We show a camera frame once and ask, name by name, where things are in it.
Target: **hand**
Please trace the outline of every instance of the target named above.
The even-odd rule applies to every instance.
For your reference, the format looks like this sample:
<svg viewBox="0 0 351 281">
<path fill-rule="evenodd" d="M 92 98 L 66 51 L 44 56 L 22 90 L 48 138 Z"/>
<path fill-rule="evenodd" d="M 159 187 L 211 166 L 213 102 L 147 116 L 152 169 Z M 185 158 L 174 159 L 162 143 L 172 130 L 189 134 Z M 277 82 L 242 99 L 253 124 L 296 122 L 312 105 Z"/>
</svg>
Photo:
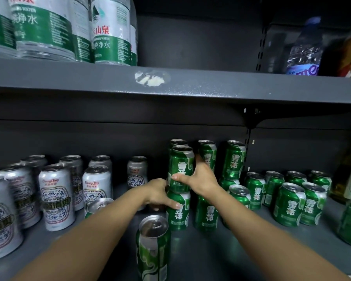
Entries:
<svg viewBox="0 0 351 281">
<path fill-rule="evenodd" d="M 213 171 L 201 156 L 198 154 L 195 158 L 197 163 L 192 176 L 175 173 L 172 175 L 172 179 L 189 185 L 197 194 L 209 199 L 214 195 L 214 190 L 217 190 L 220 186 Z"/>
<path fill-rule="evenodd" d="M 162 178 L 152 179 L 149 183 L 141 186 L 145 189 L 145 204 L 166 205 L 173 209 L 181 209 L 180 203 L 168 198 L 165 193 L 165 186 L 167 181 Z"/>
</svg>

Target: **person's left arm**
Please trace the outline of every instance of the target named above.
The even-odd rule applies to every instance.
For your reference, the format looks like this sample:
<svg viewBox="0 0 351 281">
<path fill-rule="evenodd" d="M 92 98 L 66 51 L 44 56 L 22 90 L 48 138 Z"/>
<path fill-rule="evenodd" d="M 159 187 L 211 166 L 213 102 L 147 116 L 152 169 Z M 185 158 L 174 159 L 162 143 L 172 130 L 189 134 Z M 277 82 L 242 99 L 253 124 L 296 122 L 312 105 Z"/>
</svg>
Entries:
<svg viewBox="0 0 351 281">
<path fill-rule="evenodd" d="M 165 180 L 158 178 L 133 188 L 113 203 L 82 221 L 24 267 L 15 281 L 97 280 L 109 256 L 143 204 L 179 203 L 167 197 Z"/>
</svg>

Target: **purple label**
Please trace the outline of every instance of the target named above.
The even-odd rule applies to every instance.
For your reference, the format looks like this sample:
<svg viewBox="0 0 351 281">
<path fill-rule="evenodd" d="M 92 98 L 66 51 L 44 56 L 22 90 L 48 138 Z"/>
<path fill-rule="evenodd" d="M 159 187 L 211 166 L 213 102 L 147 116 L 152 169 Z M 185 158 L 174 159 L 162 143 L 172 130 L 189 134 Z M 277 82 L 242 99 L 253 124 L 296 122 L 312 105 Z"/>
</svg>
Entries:
<svg viewBox="0 0 351 281">
<path fill-rule="evenodd" d="M 288 67 L 286 75 L 317 76 L 318 66 L 316 64 L 304 64 Z"/>
</svg>

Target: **forearm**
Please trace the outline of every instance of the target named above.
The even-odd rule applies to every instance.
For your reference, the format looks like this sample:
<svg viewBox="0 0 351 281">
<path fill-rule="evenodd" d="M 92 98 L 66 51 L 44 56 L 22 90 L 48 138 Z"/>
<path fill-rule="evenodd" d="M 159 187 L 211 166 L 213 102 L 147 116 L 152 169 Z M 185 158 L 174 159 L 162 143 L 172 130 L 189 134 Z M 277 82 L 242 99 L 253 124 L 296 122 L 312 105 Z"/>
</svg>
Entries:
<svg viewBox="0 0 351 281">
<path fill-rule="evenodd" d="M 61 236 L 14 280 L 97 280 L 143 197 L 142 187 L 127 191 Z"/>
<path fill-rule="evenodd" d="M 259 217 L 223 189 L 216 189 L 208 199 L 267 280 L 350 280 L 328 261 Z"/>
</svg>

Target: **clear plastic bottle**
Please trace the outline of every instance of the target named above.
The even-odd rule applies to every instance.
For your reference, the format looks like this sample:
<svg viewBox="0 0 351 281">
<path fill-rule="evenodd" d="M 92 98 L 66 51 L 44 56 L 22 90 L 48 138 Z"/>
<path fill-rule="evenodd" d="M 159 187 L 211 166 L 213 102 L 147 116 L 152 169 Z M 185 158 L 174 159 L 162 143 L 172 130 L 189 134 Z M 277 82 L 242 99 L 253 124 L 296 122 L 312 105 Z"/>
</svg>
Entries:
<svg viewBox="0 0 351 281">
<path fill-rule="evenodd" d="M 138 66 L 138 27 L 136 9 L 133 0 L 130 0 L 130 44 L 131 44 L 131 66 Z"/>
<path fill-rule="evenodd" d="M 18 57 L 75 61 L 69 0 L 9 0 Z"/>
<path fill-rule="evenodd" d="M 305 22 L 302 33 L 291 48 L 287 60 L 287 75 L 317 76 L 323 52 L 322 33 L 318 30 L 320 17 Z"/>
<path fill-rule="evenodd" d="M 69 1 L 75 59 L 79 62 L 91 62 L 91 34 L 88 0 Z"/>
<path fill-rule="evenodd" d="M 0 0 L 0 57 L 11 58 L 16 54 L 8 0 Z"/>
<path fill-rule="evenodd" d="M 130 0 L 91 0 L 95 63 L 131 65 Z"/>
</svg>

